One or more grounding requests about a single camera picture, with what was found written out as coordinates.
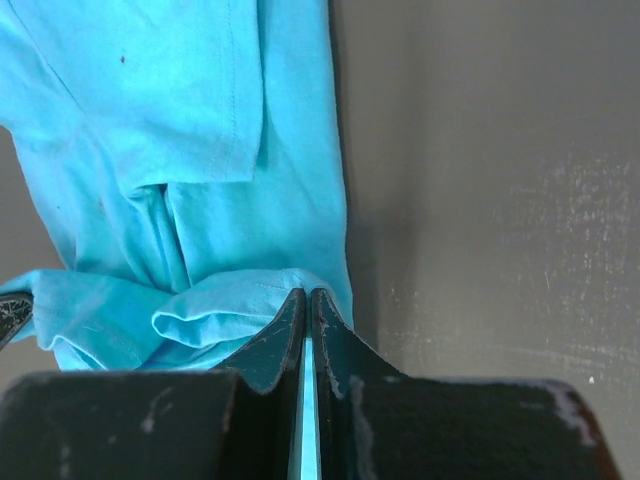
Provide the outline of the light blue t shirt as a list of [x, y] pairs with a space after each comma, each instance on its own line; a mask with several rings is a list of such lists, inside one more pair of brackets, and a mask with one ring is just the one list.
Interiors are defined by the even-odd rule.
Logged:
[[63, 262], [64, 370], [204, 369], [293, 288], [352, 315], [324, 1], [5, 1], [1, 123]]

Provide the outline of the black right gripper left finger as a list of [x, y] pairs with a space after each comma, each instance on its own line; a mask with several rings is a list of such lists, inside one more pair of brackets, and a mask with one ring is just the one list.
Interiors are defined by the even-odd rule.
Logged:
[[5, 479], [296, 479], [306, 296], [205, 372], [39, 372], [1, 399]]

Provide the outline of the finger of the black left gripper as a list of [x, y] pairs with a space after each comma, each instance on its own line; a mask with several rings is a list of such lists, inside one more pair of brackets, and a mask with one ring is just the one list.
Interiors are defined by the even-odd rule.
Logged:
[[0, 301], [0, 349], [3, 350], [29, 322], [33, 296], [26, 292], [3, 294]]

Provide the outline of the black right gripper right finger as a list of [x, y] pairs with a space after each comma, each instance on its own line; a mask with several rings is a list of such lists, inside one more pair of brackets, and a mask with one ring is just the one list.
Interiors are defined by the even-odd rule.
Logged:
[[595, 415], [549, 379], [401, 373], [312, 292], [324, 479], [616, 479]]

